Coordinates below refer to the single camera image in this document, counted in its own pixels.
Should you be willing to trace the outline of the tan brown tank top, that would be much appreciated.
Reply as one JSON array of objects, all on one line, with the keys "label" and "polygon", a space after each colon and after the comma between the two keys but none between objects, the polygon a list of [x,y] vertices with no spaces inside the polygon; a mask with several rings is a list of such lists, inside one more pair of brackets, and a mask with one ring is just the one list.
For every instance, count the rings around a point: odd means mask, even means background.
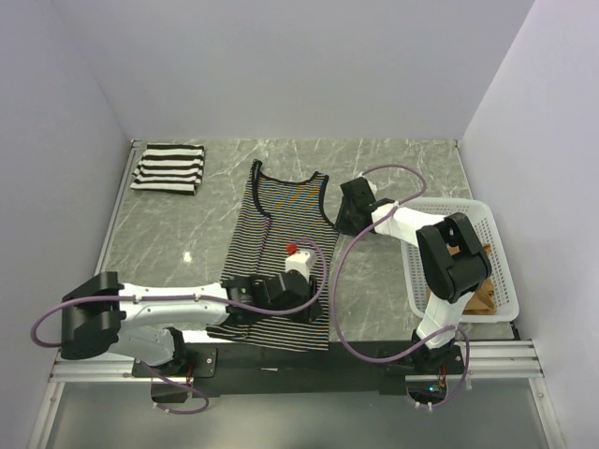
[{"label": "tan brown tank top", "polygon": [[494,315],[497,312],[494,295],[495,286],[492,278],[487,278],[470,298],[463,313],[466,315]]}]

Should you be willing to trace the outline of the thin striped tank top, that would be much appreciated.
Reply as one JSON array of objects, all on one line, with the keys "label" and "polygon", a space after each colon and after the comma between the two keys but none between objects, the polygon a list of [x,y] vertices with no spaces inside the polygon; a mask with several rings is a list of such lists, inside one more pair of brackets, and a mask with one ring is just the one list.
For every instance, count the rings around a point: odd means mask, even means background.
[{"label": "thin striped tank top", "polygon": [[[260,160],[253,161],[226,255],[223,281],[235,275],[278,274],[285,269],[287,246],[300,239],[316,243],[331,262],[339,233],[324,212],[329,176],[316,171],[305,181],[281,181],[264,174],[262,167]],[[210,326],[208,336],[290,352],[326,351],[329,288],[321,261],[315,262],[312,273],[324,288],[318,299],[322,313],[312,322],[269,316],[255,324]]]}]

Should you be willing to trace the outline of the wide striped tank top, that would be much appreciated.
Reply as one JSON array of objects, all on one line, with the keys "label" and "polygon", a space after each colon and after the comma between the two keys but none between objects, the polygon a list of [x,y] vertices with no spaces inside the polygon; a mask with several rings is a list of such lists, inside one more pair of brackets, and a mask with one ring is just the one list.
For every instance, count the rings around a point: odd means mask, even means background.
[{"label": "wide striped tank top", "polygon": [[137,191],[194,196],[202,183],[203,145],[148,143],[132,174]]}]

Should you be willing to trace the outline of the aluminium frame rail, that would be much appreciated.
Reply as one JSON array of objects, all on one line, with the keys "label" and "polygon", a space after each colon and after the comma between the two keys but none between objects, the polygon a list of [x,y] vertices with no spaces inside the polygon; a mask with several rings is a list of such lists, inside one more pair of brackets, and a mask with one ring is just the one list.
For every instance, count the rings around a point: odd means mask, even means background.
[{"label": "aluminium frame rail", "polygon": [[[291,353],[258,348],[238,343],[192,343],[194,375],[214,380],[227,372],[299,374],[326,371],[365,371],[376,373],[387,369],[409,380],[435,378],[443,372],[449,379],[463,373],[475,379],[542,378],[543,369],[533,343],[529,340],[473,341],[460,340],[448,360],[433,368],[411,368],[407,359],[385,364],[360,360],[339,342],[333,342],[326,352]],[[56,383],[108,383],[151,379],[153,375],[140,363],[124,355],[105,354],[82,361],[58,358],[50,380]]]}]

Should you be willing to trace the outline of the white plastic laundry basket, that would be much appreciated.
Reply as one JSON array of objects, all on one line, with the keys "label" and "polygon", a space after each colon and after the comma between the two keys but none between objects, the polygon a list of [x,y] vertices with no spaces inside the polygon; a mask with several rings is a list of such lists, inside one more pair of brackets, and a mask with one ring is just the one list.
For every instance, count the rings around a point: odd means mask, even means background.
[{"label": "white plastic laundry basket", "polygon": [[[519,302],[509,270],[504,247],[491,209],[485,203],[466,198],[420,197],[407,203],[407,207],[428,214],[450,215],[462,212],[483,244],[490,246],[490,279],[495,287],[493,301],[496,312],[492,315],[464,315],[463,323],[492,324],[511,322],[519,315]],[[410,310],[419,318],[427,306],[426,281],[418,248],[401,242],[404,278]]]}]

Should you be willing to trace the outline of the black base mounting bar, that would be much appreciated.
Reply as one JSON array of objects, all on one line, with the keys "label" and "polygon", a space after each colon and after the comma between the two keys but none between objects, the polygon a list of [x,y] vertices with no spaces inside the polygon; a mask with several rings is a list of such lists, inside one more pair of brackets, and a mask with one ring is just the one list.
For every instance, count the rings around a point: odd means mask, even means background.
[{"label": "black base mounting bar", "polygon": [[169,378],[191,380],[210,398],[223,395],[377,392],[406,394],[408,376],[463,373],[460,347],[435,359],[409,355],[373,364],[351,355],[341,343],[327,351],[290,352],[243,343],[187,343],[185,356],[156,370]]}]

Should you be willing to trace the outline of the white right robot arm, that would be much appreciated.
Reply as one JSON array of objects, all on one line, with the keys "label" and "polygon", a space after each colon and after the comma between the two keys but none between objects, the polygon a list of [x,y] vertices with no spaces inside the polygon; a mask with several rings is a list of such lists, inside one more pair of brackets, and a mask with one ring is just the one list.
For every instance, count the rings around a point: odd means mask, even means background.
[{"label": "white right robot arm", "polygon": [[492,273],[487,252],[469,218],[456,212],[434,215],[377,200],[363,178],[341,185],[343,198],[336,227],[353,243],[367,233],[388,236],[418,249],[430,292],[424,317],[402,353],[416,372],[431,373],[452,354],[463,311]]}]

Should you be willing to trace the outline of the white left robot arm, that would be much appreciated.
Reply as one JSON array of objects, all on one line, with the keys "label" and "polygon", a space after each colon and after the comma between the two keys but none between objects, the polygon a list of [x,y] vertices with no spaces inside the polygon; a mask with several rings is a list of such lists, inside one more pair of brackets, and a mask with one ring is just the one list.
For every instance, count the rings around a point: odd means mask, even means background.
[{"label": "white left robot arm", "polygon": [[187,363],[183,333],[175,324],[208,328],[268,317],[308,324],[322,312],[322,291],[314,275],[294,269],[178,288],[121,283],[116,273],[104,272],[64,296],[60,353],[66,360],[126,355],[174,376]]}]

